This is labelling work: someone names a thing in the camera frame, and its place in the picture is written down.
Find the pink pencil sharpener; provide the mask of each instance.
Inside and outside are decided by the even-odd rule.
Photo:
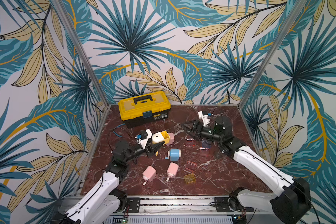
[[[152,182],[156,174],[157,171],[152,166],[148,166],[147,169],[143,172],[143,179],[145,180],[143,186],[147,183],[147,181]]]
[[[175,164],[175,163],[169,164],[169,167],[167,170],[167,176],[168,176],[167,181],[169,181],[169,178],[175,178],[178,168],[179,168],[178,164]]]

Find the yellow plastic box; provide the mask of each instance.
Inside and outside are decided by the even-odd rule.
[[[118,107],[122,121],[127,128],[133,128],[168,118],[170,102],[163,91],[158,91],[120,100]]]

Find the toolbox latch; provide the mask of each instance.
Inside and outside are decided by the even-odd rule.
[[[143,118],[150,118],[152,117],[152,110],[143,112]]]

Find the teal palm leaf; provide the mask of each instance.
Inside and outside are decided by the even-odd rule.
[[[76,102],[76,107],[86,114],[88,119],[88,114],[92,117],[92,103],[98,101],[96,94],[94,93],[91,85],[91,79],[83,66],[80,58],[74,59],[75,65],[68,61],[70,66],[65,64],[65,67],[69,70],[60,69],[63,78],[70,81],[71,83],[56,83],[57,85],[67,86],[68,89],[63,91],[60,95],[67,95],[74,102]]]
[[[90,7],[86,1],[83,0],[63,0],[62,1],[73,27],[75,28],[78,38],[81,43],[84,44],[91,35],[92,24],[89,20],[92,18]],[[65,32],[67,48],[72,58],[77,58],[76,49],[73,47],[71,38]]]
[[[37,24],[37,22],[35,21],[34,17],[32,16],[32,14],[35,14],[38,17],[38,13],[44,12],[44,10],[39,6],[39,4],[36,3],[35,0],[30,0],[32,3],[35,4],[36,7],[38,7],[40,12],[35,12],[35,10],[33,10],[28,4],[27,1],[25,0],[0,0],[0,6],[1,8],[7,13],[7,15],[10,16],[10,18],[19,26],[21,27],[21,25],[16,21],[16,19],[13,16],[13,12],[15,12],[16,15],[20,16],[20,18],[30,27],[30,25],[28,24],[27,20],[24,18],[24,16],[22,15],[22,12],[25,13],[25,16],[28,16],[30,18],[30,20],[32,20],[37,27],[39,27],[39,25]]]
[[[126,74],[126,66],[122,65],[107,65],[95,69],[94,72],[99,80],[103,92],[106,94],[109,103],[116,103],[114,101],[116,81]]]
[[[244,117],[259,147],[265,145],[263,135],[260,131],[260,124],[270,120],[270,118],[264,118],[270,107],[268,104],[261,105],[262,99],[260,99],[259,104],[258,100],[255,100],[252,105],[246,105],[243,110]]]
[[[129,81],[128,83],[128,87],[127,88],[125,85],[123,85],[121,83],[121,86],[123,88],[120,88],[118,86],[116,86],[116,97],[115,100],[116,102],[122,100],[122,99],[126,99],[126,98],[130,98],[130,97],[134,97],[134,96],[139,96],[139,95],[143,95],[144,94],[144,90],[146,89],[147,83],[142,87],[142,89],[139,89],[139,85],[138,85],[138,81],[136,79],[136,81],[134,82],[134,87],[135,89],[132,88],[132,80]]]
[[[4,124],[4,121],[6,119],[7,111],[9,108],[9,102],[6,105],[5,110],[3,111],[1,117],[0,117],[0,132],[2,132],[2,126]],[[15,142],[17,142],[21,137],[26,135],[28,132],[24,131],[19,133],[17,136],[12,138],[9,141],[6,141],[8,139],[8,136],[10,135],[11,132],[15,130],[21,123],[23,119],[13,123],[9,128],[6,130],[3,130],[2,134],[0,134],[0,180],[2,179],[26,179],[26,178],[31,178],[30,175],[22,172],[3,172],[2,169],[11,167],[11,166],[26,166],[26,167],[33,167],[29,162],[27,161],[20,161],[18,160],[20,157],[23,155],[29,154],[31,152],[37,151],[38,149],[32,149],[32,150],[26,150],[24,152],[14,154],[13,153],[20,149],[21,147],[25,146],[35,138],[31,138],[28,140],[25,140],[23,142],[17,143],[16,145],[13,145]],[[9,189],[7,186],[2,184],[0,182],[0,192],[9,194],[12,196],[16,196],[14,192]]]
[[[240,88],[238,92],[238,96],[240,98],[243,97],[245,90],[249,86],[250,80]],[[252,104],[259,96],[271,96],[276,89],[275,81],[272,78],[269,78],[266,75],[262,75],[258,83],[256,84],[253,92],[249,96],[248,100],[246,101],[247,105]]]
[[[27,128],[30,132],[40,132],[48,128],[58,127],[77,135],[86,145],[86,127],[83,112],[76,106],[77,102],[68,96],[50,98],[45,103],[35,106],[19,128]]]
[[[168,61],[183,72],[187,95],[182,100],[191,100],[208,86],[208,79],[211,74],[209,60],[185,51],[169,51],[165,53]]]
[[[150,0],[153,8],[165,20],[172,20],[177,27],[204,27],[218,24],[230,15],[221,15],[206,7],[202,0]]]
[[[44,223],[51,221],[53,219],[53,216],[58,212],[58,209],[60,208],[64,197],[66,197],[73,191],[78,181],[78,177],[75,178],[76,173],[77,172],[72,172],[70,174],[61,192],[58,195],[54,193],[54,191],[52,190],[52,188],[46,181],[45,181],[45,186],[46,186],[46,190],[47,190],[49,197],[30,194],[31,198],[35,202],[40,203],[40,204],[46,204],[46,203],[50,203],[50,204],[43,208],[34,208],[32,206],[25,205],[26,210],[29,213],[36,214],[35,217],[27,221],[25,224],[30,224],[35,221],[36,221],[36,224],[44,224]]]
[[[247,57],[244,46],[242,58],[237,57],[237,59],[235,59],[229,45],[228,54],[223,49],[222,51],[225,59],[213,52],[220,62],[210,61],[212,63],[212,73],[209,76],[209,85],[212,85],[212,87],[208,90],[208,93],[215,89],[215,95],[221,90],[223,90],[223,92],[229,90],[231,93],[235,90],[234,94],[237,94],[242,81],[247,82],[254,76],[263,60],[261,56],[264,53],[255,55],[255,52],[253,52]]]
[[[304,178],[310,190],[323,200],[313,202],[336,218],[336,123],[322,108],[317,108],[310,111],[307,128],[307,141],[282,170]],[[318,215],[335,223],[324,212]]]
[[[94,8],[97,14],[102,17],[106,24],[101,24],[97,21],[90,20],[92,24],[100,27],[103,31],[101,32],[98,30],[92,30],[91,32],[103,38],[104,40],[89,40],[108,45],[108,47],[94,48],[105,51],[99,55],[123,53],[123,57],[125,57],[127,54],[129,54],[132,71],[136,63],[143,73],[145,70],[142,63],[147,65],[148,71],[150,71],[150,64],[153,64],[159,68],[153,59],[164,63],[163,60],[161,60],[158,56],[164,57],[164,54],[162,54],[160,51],[167,51],[169,49],[165,47],[159,47],[157,44],[167,40],[158,38],[170,31],[166,30],[164,32],[160,32],[160,30],[164,28],[169,23],[169,21],[162,22],[163,18],[160,18],[154,24],[148,25],[155,15],[155,12],[153,12],[148,15],[148,17],[146,17],[148,0],[144,1],[142,7],[140,5],[140,1],[130,1],[129,8],[127,8],[125,1],[121,1],[122,14],[118,9],[115,1],[112,1],[112,9],[109,9],[103,1],[99,1],[106,10],[108,17]]]
[[[291,96],[291,101],[289,101],[286,108],[293,102],[294,115],[298,100],[300,101],[302,114],[304,114],[303,102],[306,102],[309,111],[312,110],[310,98],[314,98],[318,105],[323,107],[320,97],[315,92],[316,90],[336,95],[335,92],[320,85],[323,83],[324,86],[336,86],[335,81],[329,80],[330,78],[336,78],[336,67],[334,67],[336,63],[336,26],[333,26],[333,29],[329,31],[333,21],[334,19],[322,30],[322,17],[318,28],[315,28],[314,35],[312,35],[314,23],[311,23],[305,44],[302,44],[302,34],[299,33],[297,52],[295,53],[294,43],[290,42],[291,54],[282,49],[286,60],[279,58],[281,66],[275,65],[280,71],[290,77],[289,82],[277,96],[286,93],[281,101],[282,103],[287,100],[289,95]]]
[[[208,97],[205,98],[205,94],[204,94],[203,97],[200,99],[199,104],[218,104],[220,101],[222,101],[224,99],[225,96],[222,96],[221,98],[218,98],[218,96],[215,96],[213,99],[209,100],[210,97],[211,97],[211,95],[208,95]]]
[[[32,54],[33,40],[19,41],[18,39],[0,40],[0,86],[9,77],[21,70]]]

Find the marble table surface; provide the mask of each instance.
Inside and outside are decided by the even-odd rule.
[[[198,111],[212,111],[214,108],[214,106],[172,105],[168,119],[132,129],[121,126],[133,137],[144,129],[150,129],[152,133],[167,130],[167,132],[175,134],[175,142],[173,145],[161,147],[158,156],[154,155],[151,158],[146,155],[140,156],[137,165],[130,161],[128,175],[118,188],[128,195],[228,195],[238,187],[244,187],[252,191],[270,192],[269,188],[243,165],[222,154],[221,156],[214,156],[214,153],[219,150],[216,145],[211,145],[208,157],[199,154],[199,148],[202,147],[201,141],[197,141],[196,146],[186,146],[187,134],[183,131],[180,123],[198,119]],[[237,107],[218,106],[214,113],[220,114],[220,112],[231,119],[234,136],[244,141],[254,150]],[[109,139],[110,146],[114,147],[115,143],[121,138],[113,132],[110,133],[109,138],[107,135],[112,128],[121,123],[118,106],[112,105],[90,164],[89,172],[81,191],[82,195],[85,195],[95,185],[101,177],[101,170],[111,161],[112,154],[107,140]],[[130,144],[134,144],[134,140],[130,139],[125,131],[116,129],[116,132],[121,134]],[[180,149],[182,156],[175,162],[179,165],[176,178],[166,182],[166,172],[171,161],[165,159],[165,157],[171,148]],[[184,170],[188,160],[197,163],[197,169],[194,173],[196,182],[190,184],[186,184],[184,180],[184,175],[189,174]],[[152,182],[148,182],[143,186],[142,173],[149,165],[156,169],[157,175]]]

